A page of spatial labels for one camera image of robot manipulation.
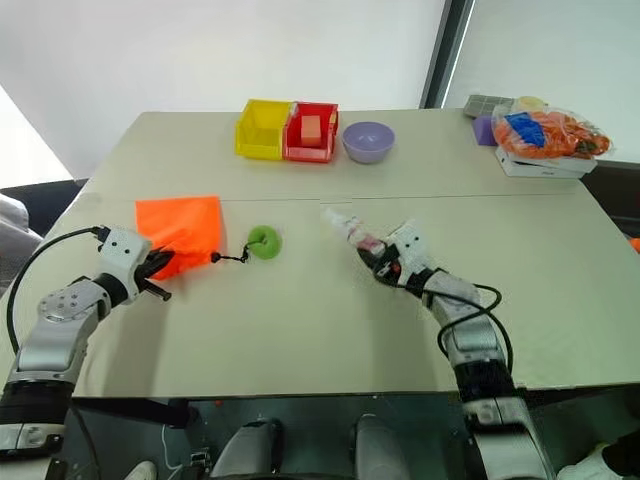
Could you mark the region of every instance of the green donut toy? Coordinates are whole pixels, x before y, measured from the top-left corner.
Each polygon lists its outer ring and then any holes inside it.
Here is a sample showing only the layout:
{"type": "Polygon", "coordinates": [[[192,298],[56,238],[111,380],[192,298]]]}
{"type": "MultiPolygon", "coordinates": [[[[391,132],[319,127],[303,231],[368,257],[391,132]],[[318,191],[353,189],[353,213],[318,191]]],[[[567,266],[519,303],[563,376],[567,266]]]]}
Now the green donut toy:
{"type": "Polygon", "coordinates": [[[278,232],[267,225],[259,225],[249,232],[247,239],[249,251],[262,260],[269,260],[282,248],[282,239],[278,232]]]}

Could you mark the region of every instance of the black cable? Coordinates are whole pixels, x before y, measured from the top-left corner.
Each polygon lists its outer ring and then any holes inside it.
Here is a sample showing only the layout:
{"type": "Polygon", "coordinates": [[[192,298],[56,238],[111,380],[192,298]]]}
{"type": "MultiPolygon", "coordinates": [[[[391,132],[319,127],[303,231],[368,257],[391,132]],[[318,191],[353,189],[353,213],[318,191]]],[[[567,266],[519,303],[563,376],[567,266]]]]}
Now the black cable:
{"type": "Polygon", "coordinates": [[[15,281],[13,282],[13,286],[11,287],[11,291],[9,292],[9,299],[7,300],[7,333],[9,334],[9,341],[11,342],[11,348],[13,348],[13,353],[17,354],[20,345],[18,344],[18,337],[16,336],[15,325],[13,323],[13,307],[16,301],[16,294],[18,293],[18,287],[20,286],[20,282],[22,278],[27,273],[27,270],[31,266],[31,264],[38,258],[45,250],[49,247],[52,247],[58,242],[62,240],[66,240],[67,238],[75,237],[76,235],[82,235],[85,233],[94,233],[97,234],[100,227],[90,227],[90,228],[81,228],[80,230],[74,230],[73,232],[65,233],[64,235],[60,235],[59,237],[50,240],[36,250],[36,252],[27,260],[27,263],[24,264],[20,272],[16,276],[15,281]]]}
{"type": "MultiPolygon", "coordinates": [[[[391,285],[389,283],[385,283],[385,284],[393,286],[395,288],[403,288],[404,289],[404,288],[407,287],[407,285],[391,285]]],[[[469,320],[473,320],[474,318],[480,317],[482,315],[486,315],[487,317],[489,317],[491,319],[491,321],[496,325],[496,327],[498,327],[498,330],[500,330],[500,335],[502,336],[502,339],[504,340],[504,345],[505,345],[505,348],[507,350],[507,369],[509,370],[509,373],[512,373],[512,371],[513,371],[513,346],[511,344],[511,338],[509,338],[509,333],[507,332],[507,329],[504,327],[502,322],[500,322],[500,320],[498,320],[496,318],[496,316],[491,312],[502,301],[502,294],[500,293],[500,291],[497,288],[490,287],[488,285],[479,285],[479,284],[475,284],[475,283],[473,285],[476,288],[480,289],[480,290],[487,290],[487,291],[493,292],[495,294],[496,298],[491,303],[491,305],[489,305],[488,307],[483,307],[482,305],[479,305],[479,304],[477,304],[477,303],[475,303],[475,302],[473,302],[471,300],[467,300],[466,298],[460,297],[458,295],[452,295],[450,293],[439,292],[439,291],[429,290],[429,289],[424,289],[423,290],[423,293],[426,293],[427,295],[433,295],[433,296],[440,296],[440,297],[444,297],[444,298],[449,298],[451,300],[455,300],[457,302],[464,303],[465,305],[469,305],[470,307],[473,307],[473,308],[475,308],[477,310],[477,312],[474,312],[474,313],[469,314],[469,315],[467,315],[465,317],[459,318],[458,320],[455,320],[455,321],[445,325],[444,327],[442,327],[440,329],[440,331],[438,332],[438,348],[440,348],[440,351],[443,353],[443,355],[445,357],[448,357],[449,355],[447,354],[447,349],[445,348],[444,341],[443,341],[445,333],[447,333],[453,327],[456,327],[456,326],[460,325],[461,323],[468,322],[469,320]]]]}
{"type": "Polygon", "coordinates": [[[76,407],[73,402],[69,405],[69,410],[71,410],[71,413],[76,417],[80,431],[84,436],[84,440],[87,442],[87,447],[89,447],[89,456],[91,457],[93,464],[96,466],[96,480],[102,480],[102,469],[100,468],[100,462],[98,461],[98,451],[96,450],[96,444],[93,443],[93,438],[91,438],[87,424],[84,422],[84,418],[80,414],[80,410],[78,410],[78,407],[76,407]]]}

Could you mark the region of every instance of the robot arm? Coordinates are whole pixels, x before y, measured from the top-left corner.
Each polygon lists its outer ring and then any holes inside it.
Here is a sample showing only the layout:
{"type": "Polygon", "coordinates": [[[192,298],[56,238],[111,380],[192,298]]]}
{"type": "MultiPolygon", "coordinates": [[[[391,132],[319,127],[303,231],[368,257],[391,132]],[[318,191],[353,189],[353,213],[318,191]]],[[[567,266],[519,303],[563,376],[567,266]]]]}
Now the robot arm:
{"type": "MultiPolygon", "coordinates": [[[[170,297],[147,277],[164,267],[171,253],[150,252],[147,239],[126,230],[103,227],[97,236],[104,240],[98,248],[100,274],[44,297],[37,323],[16,355],[0,399],[0,473],[17,468],[3,461],[48,457],[61,449],[89,337],[111,309],[133,302],[143,290],[170,297]]],[[[47,468],[60,464],[45,463],[47,468]]],[[[34,478],[47,478],[37,473],[45,463],[20,465],[34,478]]]]}
{"type": "Polygon", "coordinates": [[[478,288],[435,268],[411,222],[378,240],[365,233],[356,218],[334,212],[328,217],[378,281],[411,292],[440,324],[443,351],[456,376],[470,433],[470,478],[555,478],[526,403],[517,396],[492,320],[479,305],[478,288]]]}

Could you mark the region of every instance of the white sneaker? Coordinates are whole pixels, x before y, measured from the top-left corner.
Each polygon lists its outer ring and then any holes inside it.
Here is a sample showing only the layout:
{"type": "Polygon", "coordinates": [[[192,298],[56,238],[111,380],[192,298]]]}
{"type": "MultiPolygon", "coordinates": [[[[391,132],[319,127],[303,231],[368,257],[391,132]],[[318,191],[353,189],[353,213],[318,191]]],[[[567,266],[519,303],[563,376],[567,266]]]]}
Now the white sneaker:
{"type": "Polygon", "coordinates": [[[577,465],[564,467],[558,472],[557,480],[622,480],[604,462],[603,449],[604,447],[598,448],[577,465]]]}
{"type": "Polygon", "coordinates": [[[124,480],[156,480],[158,472],[153,462],[145,460],[135,466],[124,480]]]}

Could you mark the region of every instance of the drawstring bag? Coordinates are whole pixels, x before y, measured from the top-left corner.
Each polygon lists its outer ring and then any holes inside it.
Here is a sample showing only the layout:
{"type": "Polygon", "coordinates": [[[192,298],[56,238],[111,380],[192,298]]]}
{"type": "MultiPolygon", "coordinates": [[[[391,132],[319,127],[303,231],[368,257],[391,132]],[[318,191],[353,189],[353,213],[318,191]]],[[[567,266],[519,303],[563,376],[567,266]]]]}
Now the drawstring bag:
{"type": "Polygon", "coordinates": [[[154,250],[174,252],[167,266],[153,276],[156,280],[211,263],[223,234],[218,197],[137,201],[136,224],[154,250]]]}

